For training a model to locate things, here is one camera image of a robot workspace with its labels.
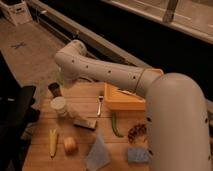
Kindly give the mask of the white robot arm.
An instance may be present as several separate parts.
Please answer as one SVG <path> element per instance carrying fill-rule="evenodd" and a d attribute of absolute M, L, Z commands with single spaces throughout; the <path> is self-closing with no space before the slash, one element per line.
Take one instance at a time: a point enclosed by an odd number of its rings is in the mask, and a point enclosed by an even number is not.
<path fill-rule="evenodd" d="M 67 81 L 87 75 L 146 100 L 150 171 L 212 171 L 207 104 L 192 78 L 91 59 L 85 51 L 73 40 L 55 62 Z"/>

